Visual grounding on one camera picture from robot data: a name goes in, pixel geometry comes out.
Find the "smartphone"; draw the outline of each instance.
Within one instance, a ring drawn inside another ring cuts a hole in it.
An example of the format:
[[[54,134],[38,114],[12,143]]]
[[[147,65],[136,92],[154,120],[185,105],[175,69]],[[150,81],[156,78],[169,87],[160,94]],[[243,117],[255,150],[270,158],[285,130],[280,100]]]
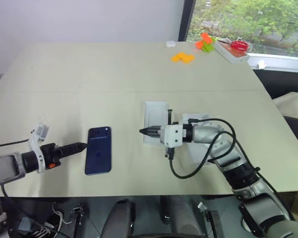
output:
[[[111,128],[91,128],[88,131],[85,174],[96,175],[111,170]]]

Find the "white table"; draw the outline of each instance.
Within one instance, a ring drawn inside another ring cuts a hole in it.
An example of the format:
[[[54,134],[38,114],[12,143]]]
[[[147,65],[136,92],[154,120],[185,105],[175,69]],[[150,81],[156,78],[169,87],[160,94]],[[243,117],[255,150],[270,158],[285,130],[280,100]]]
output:
[[[194,54],[174,63],[178,52]],[[229,194],[214,165],[177,179],[164,148],[143,144],[144,102],[166,101],[182,113],[209,113],[229,121],[255,166],[277,191],[298,190],[298,142],[247,63],[230,64],[217,52],[190,43],[167,49],[149,44],[36,44],[20,54],[0,81],[0,143],[28,138],[42,122],[45,143],[86,142],[88,129],[112,127],[112,170],[84,173],[86,152],[62,165],[9,183],[10,196],[68,197],[162,194]],[[0,154],[28,151],[27,144]],[[192,170],[185,148],[176,150],[179,174]]]

